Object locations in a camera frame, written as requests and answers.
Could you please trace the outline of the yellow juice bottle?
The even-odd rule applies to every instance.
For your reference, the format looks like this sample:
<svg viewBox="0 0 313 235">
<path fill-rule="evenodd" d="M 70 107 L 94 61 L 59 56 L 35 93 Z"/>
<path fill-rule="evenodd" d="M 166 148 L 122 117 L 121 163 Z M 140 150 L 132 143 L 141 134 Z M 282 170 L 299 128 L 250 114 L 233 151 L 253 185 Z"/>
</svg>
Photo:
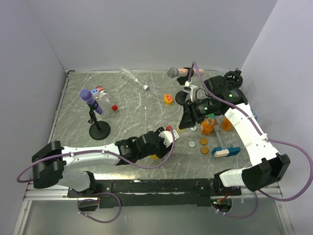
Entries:
<svg viewBox="0 0 313 235">
<path fill-rule="evenodd" d="M 166 129 L 163 127 L 158 128 L 156 130 L 156 134 L 161 140 L 159 144 L 159 150 L 156 152 L 156 154 L 153 154 L 150 157 L 152 159 L 161 159 L 171 151 L 173 146 L 173 136 L 170 130 L 170 126 L 166 127 Z"/>
</svg>

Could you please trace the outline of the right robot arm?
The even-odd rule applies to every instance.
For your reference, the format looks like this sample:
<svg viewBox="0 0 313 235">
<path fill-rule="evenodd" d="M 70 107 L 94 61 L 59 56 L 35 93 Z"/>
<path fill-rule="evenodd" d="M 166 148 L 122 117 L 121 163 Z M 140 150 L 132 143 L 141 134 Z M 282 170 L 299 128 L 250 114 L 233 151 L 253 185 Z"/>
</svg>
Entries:
<svg viewBox="0 0 313 235">
<path fill-rule="evenodd" d="M 222 76 L 203 82 L 210 96 L 196 99 L 197 86 L 186 81 L 184 88 L 190 99 L 183 103 L 180 129 L 201 124 L 208 114 L 224 115 L 237 131 L 250 158 L 251 167 L 230 169 L 218 174 L 213 184 L 219 195 L 226 194 L 231 187 L 246 187 L 257 191 L 282 179 L 291 161 L 287 154 L 280 154 L 261 130 L 251 112 L 250 105 L 239 86 L 231 86 Z"/>
</svg>

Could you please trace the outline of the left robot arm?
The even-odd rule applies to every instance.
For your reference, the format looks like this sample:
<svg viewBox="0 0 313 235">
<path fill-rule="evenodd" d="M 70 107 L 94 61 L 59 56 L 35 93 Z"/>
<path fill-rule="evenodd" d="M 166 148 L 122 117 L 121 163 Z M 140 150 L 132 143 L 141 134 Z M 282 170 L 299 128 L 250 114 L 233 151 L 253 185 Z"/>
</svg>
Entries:
<svg viewBox="0 0 313 235">
<path fill-rule="evenodd" d="M 96 165 L 136 165 L 137 161 L 155 155 L 170 156 L 180 138 L 176 130 L 149 131 L 116 143 L 74 148 L 52 141 L 32 156 L 33 186 L 36 189 L 61 185 L 73 188 L 84 196 L 96 193 L 93 173 L 80 168 Z"/>
</svg>

